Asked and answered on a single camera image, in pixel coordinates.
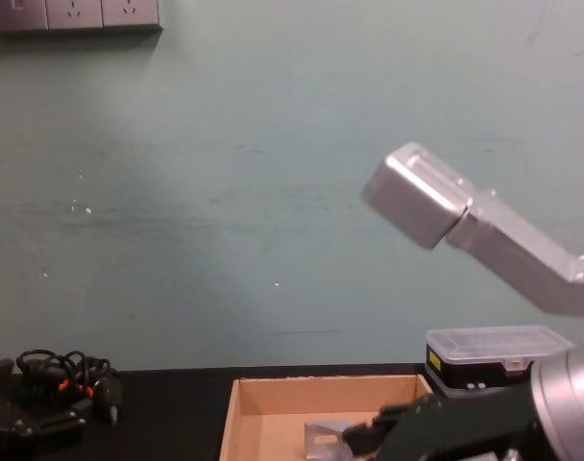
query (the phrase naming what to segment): power outlet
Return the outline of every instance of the power outlet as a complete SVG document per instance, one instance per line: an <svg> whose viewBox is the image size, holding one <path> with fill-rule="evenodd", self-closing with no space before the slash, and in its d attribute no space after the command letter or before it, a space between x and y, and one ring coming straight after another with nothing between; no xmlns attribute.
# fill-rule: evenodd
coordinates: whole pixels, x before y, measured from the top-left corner
<svg viewBox="0 0 584 461"><path fill-rule="evenodd" d="M97 0L46 0L49 29L102 29L102 4Z"/></svg>
<svg viewBox="0 0 584 461"><path fill-rule="evenodd" d="M0 32L46 31L45 0L0 0Z"/></svg>
<svg viewBox="0 0 584 461"><path fill-rule="evenodd" d="M102 0L104 27L159 28L158 0Z"/></svg>

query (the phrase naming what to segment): open cardboard box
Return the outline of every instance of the open cardboard box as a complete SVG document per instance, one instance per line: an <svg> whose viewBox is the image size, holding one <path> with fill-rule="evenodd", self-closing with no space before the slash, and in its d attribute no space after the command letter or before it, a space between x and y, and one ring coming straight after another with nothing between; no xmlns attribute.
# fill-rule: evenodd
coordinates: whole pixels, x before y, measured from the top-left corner
<svg viewBox="0 0 584 461"><path fill-rule="evenodd" d="M371 421L386 404L429 394L422 376L240 379L232 386L220 461L302 461L304 424Z"/></svg>

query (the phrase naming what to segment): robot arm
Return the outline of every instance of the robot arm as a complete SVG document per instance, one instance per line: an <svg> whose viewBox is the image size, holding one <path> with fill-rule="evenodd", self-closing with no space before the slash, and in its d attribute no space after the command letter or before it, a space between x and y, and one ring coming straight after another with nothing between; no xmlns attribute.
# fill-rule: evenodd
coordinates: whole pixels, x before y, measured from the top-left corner
<svg viewBox="0 0 584 461"><path fill-rule="evenodd" d="M540 309L584 317L584 255L570 255L503 203L418 144L389 155L366 202L420 246L444 238Z"/></svg>

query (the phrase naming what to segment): black table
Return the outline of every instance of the black table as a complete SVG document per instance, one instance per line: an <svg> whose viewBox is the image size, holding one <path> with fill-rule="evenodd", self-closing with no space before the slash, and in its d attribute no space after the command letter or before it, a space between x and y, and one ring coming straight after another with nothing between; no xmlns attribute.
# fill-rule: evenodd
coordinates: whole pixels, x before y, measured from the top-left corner
<svg viewBox="0 0 584 461"><path fill-rule="evenodd" d="M415 364L390 364L126 372L118 427L90 422L80 446L37 459L216 461L235 379L414 375L422 369Z"/></svg>

